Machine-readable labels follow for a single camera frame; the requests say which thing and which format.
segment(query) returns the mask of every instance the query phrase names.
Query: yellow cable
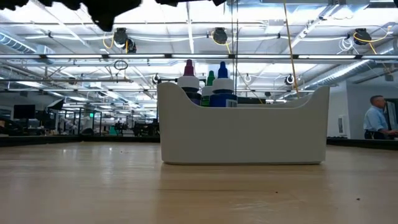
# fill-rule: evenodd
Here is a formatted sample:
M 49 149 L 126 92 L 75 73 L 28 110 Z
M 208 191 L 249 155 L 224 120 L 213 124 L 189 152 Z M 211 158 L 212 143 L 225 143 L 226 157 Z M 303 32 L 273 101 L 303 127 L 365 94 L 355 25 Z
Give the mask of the yellow cable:
M 369 46 L 371 46 L 371 48 L 372 48 L 374 54 L 377 54 L 376 50 L 375 50 L 374 47 L 373 47 L 373 44 L 372 44 L 372 43 L 369 43 Z M 390 75 L 392 75 L 391 71 L 387 68 L 387 66 L 386 66 L 384 63 L 382 63 L 382 64 L 383 64 L 384 68 L 386 68 L 387 72 L 390 73 Z
M 371 46 L 371 48 L 372 48 L 372 50 L 373 50 L 374 54 L 377 54 L 377 52 L 376 52 L 376 50 L 374 49 L 374 47 L 373 47 L 372 43 L 369 43 L 369 45 Z
M 111 49 L 111 48 L 113 47 L 114 34 L 112 34 L 112 43 L 111 43 L 111 46 L 110 46 L 110 47 L 107 46 L 107 45 L 105 44 L 105 35 L 106 35 L 106 33 L 104 33 L 104 38 L 102 39 L 102 43 L 104 44 L 104 46 L 105 46 L 107 49 Z
M 289 38 L 290 60 L 292 62 L 292 68 L 293 68 L 294 85 L 297 92 L 297 98 L 300 98 L 299 88 L 297 86 L 296 71 L 294 69 L 293 50 L 292 50 L 292 42 L 290 40 L 289 22 L 287 21 L 286 0 L 284 0 L 284 8 L 285 8 L 285 17 L 286 17 L 287 37 Z
M 231 51 L 230 51 L 230 49 L 228 47 L 228 44 L 226 44 L 225 46 L 226 46 L 226 49 L 228 50 L 228 53 L 231 54 Z
M 373 43 L 373 42 L 377 42 L 377 41 L 380 41 L 380 40 L 384 40 L 387 37 L 387 35 L 388 35 L 388 33 L 386 33 L 386 35 L 384 37 L 382 37 L 380 39 L 377 39 L 377 40 L 363 40 L 363 39 L 357 38 L 356 34 L 358 34 L 358 33 L 354 33 L 354 36 L 353 36 L 355 39 L 360 40 L 362 42 L 366 42 L 366 43 Z

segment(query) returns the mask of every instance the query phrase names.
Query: computer monitor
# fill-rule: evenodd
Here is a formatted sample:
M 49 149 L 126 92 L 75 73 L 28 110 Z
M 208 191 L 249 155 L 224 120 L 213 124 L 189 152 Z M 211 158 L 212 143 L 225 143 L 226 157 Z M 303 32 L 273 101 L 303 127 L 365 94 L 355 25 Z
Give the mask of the computer monitor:
M 33 119 L 36 105 L 14 105 L 14 119 Z

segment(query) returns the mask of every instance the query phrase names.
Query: wall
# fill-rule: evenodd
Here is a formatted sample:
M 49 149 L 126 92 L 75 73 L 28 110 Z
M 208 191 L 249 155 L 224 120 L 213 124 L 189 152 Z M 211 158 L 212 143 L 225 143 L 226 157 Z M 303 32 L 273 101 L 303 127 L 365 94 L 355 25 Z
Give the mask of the wall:
M 336 87 L 330 87 L 329 115 L 328 115 L 328 136 L 344 136 L 350 138 L 348 99 L 346 82 L 341 82 Z M 338 118 L 344 116 L 345 135 L 338 132 Z
M 347 94 L 351 139 L 364 139 L 363 120 L 371 106 L 370 97 L 382 95 L 398 99 L 398 88 L 386 85 L 347 85 Z

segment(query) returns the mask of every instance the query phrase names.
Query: blue bottle cap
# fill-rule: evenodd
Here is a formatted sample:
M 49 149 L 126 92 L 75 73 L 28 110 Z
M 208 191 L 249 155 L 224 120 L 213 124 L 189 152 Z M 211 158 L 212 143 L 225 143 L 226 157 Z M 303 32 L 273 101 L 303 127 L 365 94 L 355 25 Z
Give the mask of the blue bottle cap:
M 218 69 L 217 78 L 228 78 L 228 70 L 226 69 L 225 62 L 220 63 L 220 68 Z

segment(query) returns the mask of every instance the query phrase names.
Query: green bottle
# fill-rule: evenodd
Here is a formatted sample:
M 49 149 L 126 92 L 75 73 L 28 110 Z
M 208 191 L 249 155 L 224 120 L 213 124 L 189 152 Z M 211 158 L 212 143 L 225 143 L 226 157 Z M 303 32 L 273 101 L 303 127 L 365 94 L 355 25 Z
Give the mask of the green bottle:
M 210 96 L 213 94 L 214 72 L 210 71 L 207 76 L 206 86 L 201 89 L 200 106 L 210 106 Z

